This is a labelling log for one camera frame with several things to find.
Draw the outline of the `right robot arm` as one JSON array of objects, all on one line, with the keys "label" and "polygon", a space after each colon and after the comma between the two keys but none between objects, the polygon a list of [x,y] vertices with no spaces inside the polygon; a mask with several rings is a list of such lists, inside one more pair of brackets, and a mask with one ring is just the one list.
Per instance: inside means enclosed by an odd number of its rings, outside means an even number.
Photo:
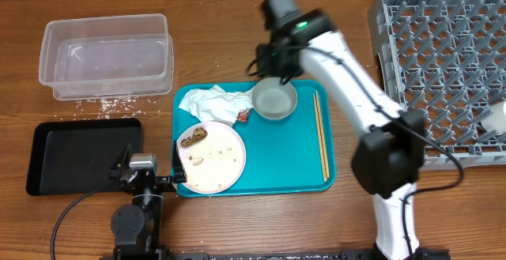
[{"label": "right robot arm", "polygon": [[342,32],[321,10],[262,12],[270,42],[257,52],[257,74],[281,83],[304,72],[342,109],[359,140],[351,167],[373,200],[375,249],[385,259],[407,259],[419,248],[410,204],[423,164],[417,136],[424,119],[404,112],[367,74]]}]

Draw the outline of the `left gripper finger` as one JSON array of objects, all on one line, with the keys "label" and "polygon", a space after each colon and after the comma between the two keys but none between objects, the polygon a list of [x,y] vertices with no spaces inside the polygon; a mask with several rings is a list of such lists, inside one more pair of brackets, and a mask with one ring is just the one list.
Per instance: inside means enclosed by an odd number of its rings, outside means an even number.
[{"label": "left gripper finger", "polygon": [[131,143],[126,143],[123,151],[120,153],[118,159],[111,166],[112,170],[119,170],[121,167],[124,167],[129,164],[130,158],[132,155],[131,151]]},{"label": "left gripper finger", "polygon": [[185,183],[187,181],[187,175],[179,157],[177,141],[174,141],[172,146],[172,181],[174,183]]}]

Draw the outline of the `grey bowl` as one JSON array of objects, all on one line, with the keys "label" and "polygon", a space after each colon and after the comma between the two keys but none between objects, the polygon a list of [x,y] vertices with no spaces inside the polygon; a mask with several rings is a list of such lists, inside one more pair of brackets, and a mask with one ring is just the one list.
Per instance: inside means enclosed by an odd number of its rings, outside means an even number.
[{"label": "grey bowl", "polygon": [[278,77],[259,81],[252,89],[251,102],[255,111],[263,118],[281,120],[293,113],[298,96],[290,83],[283,85]]}]

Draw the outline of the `white cup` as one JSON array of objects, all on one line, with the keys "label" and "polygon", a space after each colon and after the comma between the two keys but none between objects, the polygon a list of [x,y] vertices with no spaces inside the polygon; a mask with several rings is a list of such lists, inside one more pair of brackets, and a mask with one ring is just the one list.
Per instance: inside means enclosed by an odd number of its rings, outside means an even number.
[{"label": "white cup", "polygon": [[481,121],[481,125],[485,131],[491,132],[495,130],[497,135],[506,132],[506,113],[505,102],[499,102],[489,107],[490,114]]}]

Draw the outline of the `wooden chopstick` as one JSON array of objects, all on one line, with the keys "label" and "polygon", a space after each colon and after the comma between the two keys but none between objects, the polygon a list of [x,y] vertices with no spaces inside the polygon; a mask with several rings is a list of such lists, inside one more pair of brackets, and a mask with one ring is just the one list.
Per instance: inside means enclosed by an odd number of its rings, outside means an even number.
[{"label": "wooden chopstick", "polygon": [[319,139],[320,159],[321,159],[321,165],[322,165],[322,170],[323,170],[323,181],[326,182],[329,178],[328,165],[327,165],[327,151],[326,151],[325,137],[324,137],[324,131],[323,131],[323,120],[322,120],[322,116],[321,116],[319,93],[317,91],[315,91],[315,93],[313,94],[313,100],[314,100],[314,110],[315,110],[315,121],[316,121],[316,125],[317,125],[318,139]]},{"label": "wooden chopstick", "polygon": [[330,170],[328,165],[328,156],[327,156],[327,145],[325,140],[325,133],[323,127],[323,117],[321,112],[321,104],[319,99],[319,92],[315,91],[315,115],[319,128],[319,142],[320,142],[320,150],[321,150],[321,159],[322,159],[322,167],[323,167],[323,180],[326,182],[330,178]]}]

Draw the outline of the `white round plate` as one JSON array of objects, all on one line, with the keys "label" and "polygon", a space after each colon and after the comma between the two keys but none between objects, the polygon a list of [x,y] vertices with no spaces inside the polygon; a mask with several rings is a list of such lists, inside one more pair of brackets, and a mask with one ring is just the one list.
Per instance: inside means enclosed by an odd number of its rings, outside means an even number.
[{"label": "white round plate", "polygon": [[[204,128],[208,135],[199,143],[183,148],[180,142],[191,136],[195,128]],[[177,141],[187,181],[181,186],[197,194],[217,194],[234,185],[246,164],[246,148],[240,135],[222,122],[201,122],[185,130]]]}]

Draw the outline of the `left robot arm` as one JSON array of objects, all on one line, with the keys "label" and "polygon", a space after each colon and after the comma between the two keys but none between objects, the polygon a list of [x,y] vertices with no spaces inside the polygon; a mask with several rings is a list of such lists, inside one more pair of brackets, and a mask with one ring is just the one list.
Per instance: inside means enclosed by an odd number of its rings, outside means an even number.
[{"label": "left robot arm", "polygon": [[179,154],[172,158],[171,175],[157,174],[157,158],[152,153],[134,153],[131,145],[123,149],[109,178],[121,191],[132,196],[130,204],[119,207],[111,217],[115,235],[114,259],[173,259],[169,249],[160,243],[164,193],[175,192],[187,181]]}]

